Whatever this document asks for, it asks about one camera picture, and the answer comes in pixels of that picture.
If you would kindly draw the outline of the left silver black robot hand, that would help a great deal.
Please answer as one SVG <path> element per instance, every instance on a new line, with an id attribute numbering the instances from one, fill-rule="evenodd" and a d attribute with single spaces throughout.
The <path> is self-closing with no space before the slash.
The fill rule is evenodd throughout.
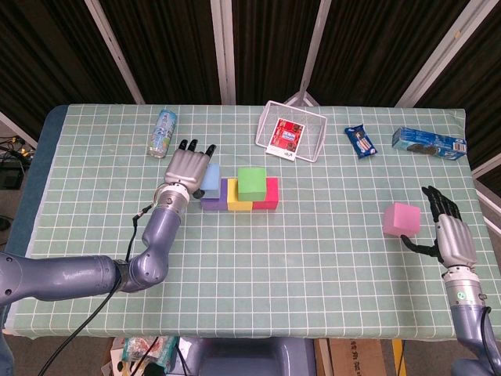
<path id="1" fill-rule="evenodd" d="M 216 146 L 211 144 L 205 152 L 200 152 L 196 151 L 197 143 L 197 139 L 190 143 L 187 139 L 180 142 L 164 174 L 164 182 L 181 184 L 190 195 L 200 199 L 205 194 L 200 186 Z"/>

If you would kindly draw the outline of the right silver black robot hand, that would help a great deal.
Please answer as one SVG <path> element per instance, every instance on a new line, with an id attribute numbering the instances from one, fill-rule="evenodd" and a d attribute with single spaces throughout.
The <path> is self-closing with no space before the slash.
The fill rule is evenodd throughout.
<path id="1" fill-rule="evenodd" d="M 401 235 L 403 244 L 417 254 L 436 258 L 445 268 L 464 266 L 473 269 L 478 259 L 468 225 L 462 220 L 459 207 L 433 186 L 422 186 L 429 200 L 436 239 L 431 246 L 414 244 Z"/>

